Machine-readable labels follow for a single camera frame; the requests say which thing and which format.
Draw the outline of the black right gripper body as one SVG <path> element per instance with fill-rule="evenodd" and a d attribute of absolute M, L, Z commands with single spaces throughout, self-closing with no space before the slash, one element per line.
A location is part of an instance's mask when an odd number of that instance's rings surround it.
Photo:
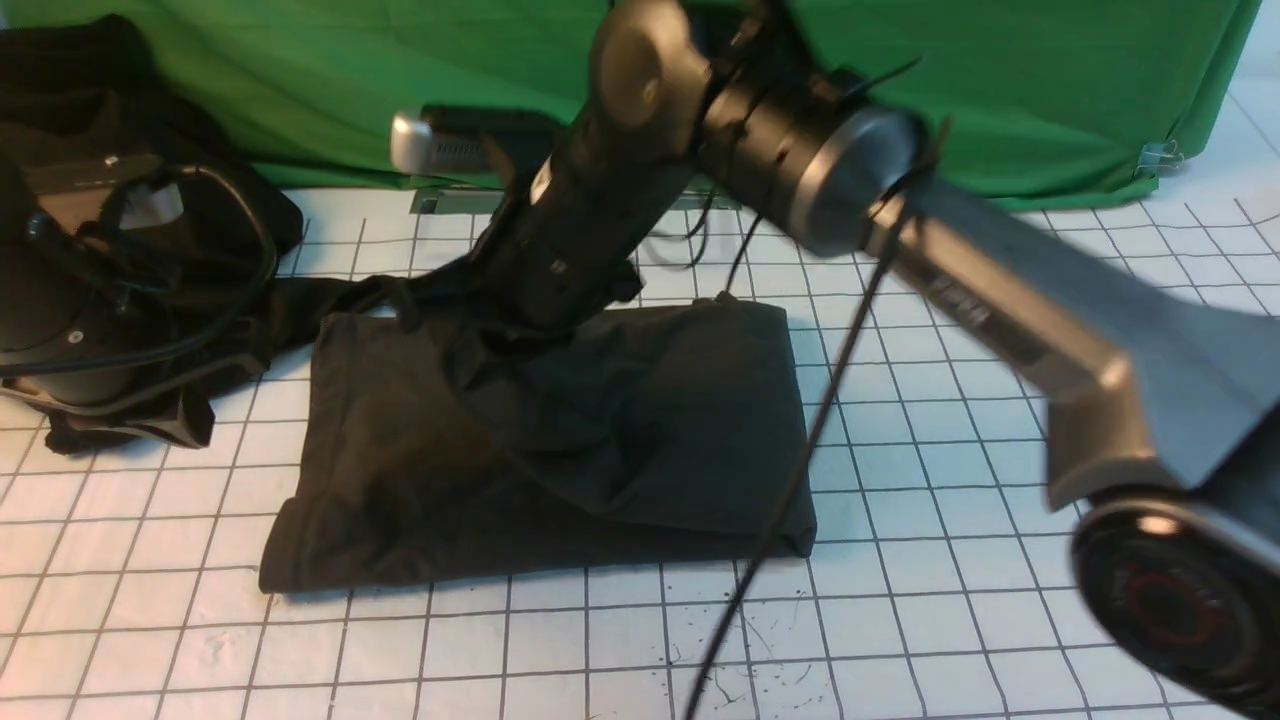
<path fill-rule="evenodd" d="M 415 325 L 452 322 L 559 338 L 639 295 L 640 225 L 492 225 L 483 242 L 415 281 Z"/>

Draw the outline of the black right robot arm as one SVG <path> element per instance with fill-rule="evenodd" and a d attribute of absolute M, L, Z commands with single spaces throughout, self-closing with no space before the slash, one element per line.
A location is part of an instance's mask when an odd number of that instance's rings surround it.
<path fill-rule="evenodd" d="M 1046 502 L 1091 511 L 1076 587 L 1116 646 L 1248 719 L 1277 716 L 1277 320 L 1174 297 L 937 174 L 947 129 L 824 68 L 786 3 L 713 35 L 678 1 L 621 1 L 582 109 L 536 165 L 477 132 L 504 177 L 465 256 L 397 300 L 534 350 L 640 290 L 634 250 L 694 176 L 818 258 L 874 273 L 814 427 L 701 661 L 794 505 L 883 278 L 895 274 L 1046 401 Z"/>

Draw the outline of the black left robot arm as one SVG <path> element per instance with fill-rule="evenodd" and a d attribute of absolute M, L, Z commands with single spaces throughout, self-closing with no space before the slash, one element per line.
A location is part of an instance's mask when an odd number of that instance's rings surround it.
<path fill-rule="evenodd" d="M 69 365 L 58 374 L 18 377 L 69 406 L 96 406 L 123 396 L 137 369 L 88 369 L 86 363 L 128 354 L 142 341 L 108 296 L 67 265 L 77 243 L 38 204 L 23 172 L 3 160 L 3 369 Z"/>

